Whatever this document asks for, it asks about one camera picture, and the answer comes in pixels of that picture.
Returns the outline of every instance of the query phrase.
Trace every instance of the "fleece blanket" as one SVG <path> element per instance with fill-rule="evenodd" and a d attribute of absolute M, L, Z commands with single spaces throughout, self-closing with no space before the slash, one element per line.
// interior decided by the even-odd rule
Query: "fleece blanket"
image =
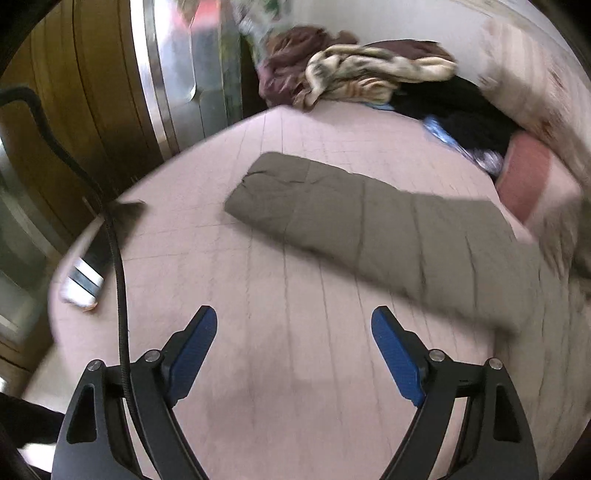
<path fill-rule="evenodd" d="M 384 48 L 333 45 L 308 62 L 307 85 L 294 106 L 310 110 L 321 96 L 383 105 L 400 82 L 441 82 L 455 71 L 456 63 L 441 57 L 410 60 Z"/>
<path fill-rule="evenodd" d="M 488 201 L 399 191 L 299 157 L 263 154 L 226 211 L 422 306 L 496 330 L 546 479 L 582 431 L 590 328 L 577 278 L 519 243 Z"/>

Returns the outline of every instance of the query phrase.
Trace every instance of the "pillow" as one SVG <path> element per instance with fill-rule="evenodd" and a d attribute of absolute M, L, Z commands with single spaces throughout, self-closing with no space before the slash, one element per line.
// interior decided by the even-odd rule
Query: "pillow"
<path fill-rule="evenodd" d="M 582 197 L 556 155 L 524 131 L 511 137 L 495 187 L 501 203 L 537 237 L 548 212 Z"/>
<path fill-rule="evenodd" d="M 591 192 L 591 94 L 558 55 L 500 20 L 485 24 L 484 96 L 548 145 Z"/>

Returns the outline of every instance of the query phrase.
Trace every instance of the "floor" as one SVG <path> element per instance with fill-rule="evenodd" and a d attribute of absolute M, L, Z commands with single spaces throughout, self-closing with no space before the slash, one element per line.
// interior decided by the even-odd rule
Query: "floor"
<path fill-rule="evenodd" d="M 64 360 L 53 346 L 29 383 L 23 398 L 55 411 L 65 412 L 76 388 L 77 379 L 69 378 Z M 31 465 L 50 472 L 55 445 L 27 445 L 23 457 Z"/>

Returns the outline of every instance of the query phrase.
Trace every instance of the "black cable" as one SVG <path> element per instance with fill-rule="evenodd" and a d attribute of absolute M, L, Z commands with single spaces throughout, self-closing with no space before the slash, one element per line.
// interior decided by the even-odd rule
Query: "black cable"
<path fill-rule="evenodd" d="M 134 423 L 135 430 L 139 437 L 143 438 L 144 433 L 138 419 L 137 403 L 133 389 L 131 388 L 131 372 L 129 360 L 129 330 L 127 318 L 127 295 L 125 292 L 125 273 L 123 271 L 123 259 L 121 258 L 121 250 L 117 241 L 117 234 L 115 232 L 115 224 L 113 217 L 107 208 L 106 201 L 103 197 L 102 189 L 97 182 L 84 170 L 67 150 L 59 143 L 57 138 L 53 135 L 47 117 L 41 106 L 41 100 L 37 94 L 27 86 L 16 86 L 7 89 L 0 89 L 0 107 L 11 102 L 22 101 L 27 104 L 33 120 L 37 125 L 37 129 L 41 134 L 43 140 L 47 143 L 51 151 L 65 163 L 70 169 L 85 182 L 94 192 L 96 200 L 100 206 L 100 212 L 105 220 L 105 230 L 109 241 L 109 248 L 111 249 L 111 258 L 113 260 L 113 267 L 115 270 L 115 284 L 117 289 L 117 315 L 119 326 L 119 363 L 121 364 L 121 384 L 123 394 L 129 408 L 131 420 Z"/>

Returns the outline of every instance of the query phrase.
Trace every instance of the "pile of clothes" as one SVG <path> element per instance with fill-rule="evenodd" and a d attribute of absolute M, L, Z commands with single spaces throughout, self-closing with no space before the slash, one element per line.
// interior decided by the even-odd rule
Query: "pile of clothes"
<path fill-rule="evenodd" d="M 425 122 L 428 131 L 485 170 L 502 172 L 518 125 L 455 75 L 454 57 L 433 41 L 357 45 L 350 32 L 294 27 L 271 37 L 258 67 L 269 106 L 310 111 L 319 99 L 362 102 Z"/>

